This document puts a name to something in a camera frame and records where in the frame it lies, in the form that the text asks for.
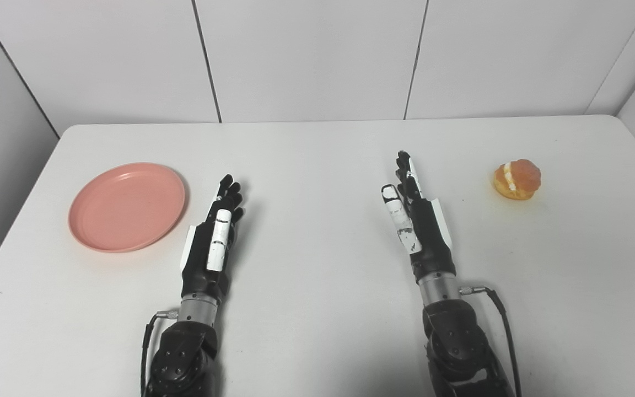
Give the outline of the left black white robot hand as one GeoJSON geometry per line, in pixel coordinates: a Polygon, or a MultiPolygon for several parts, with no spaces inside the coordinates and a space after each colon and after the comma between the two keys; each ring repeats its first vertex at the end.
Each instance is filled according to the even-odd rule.
{"type": "Polygon", "coordinates": [[[236,240],[236,224],[244,216],[243,199],[240,183],[231,174],[225,175],[205,221],[189,229],[181,260],[182,297],[205,294],[221,302],[227,296],[230,281],[226,266],[236,240]]]}

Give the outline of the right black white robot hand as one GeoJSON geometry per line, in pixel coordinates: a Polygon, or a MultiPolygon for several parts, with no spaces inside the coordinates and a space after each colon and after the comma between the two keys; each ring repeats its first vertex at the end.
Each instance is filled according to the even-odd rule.
{"type": "Polygon", "coordinates": [[[396,166],[399,183],[383,186],[381,198],[409,255],[416,281],[430,273],[456,275],[452,238],[439,199],[426,198],[407,151],[398,152],[396,166]]]}

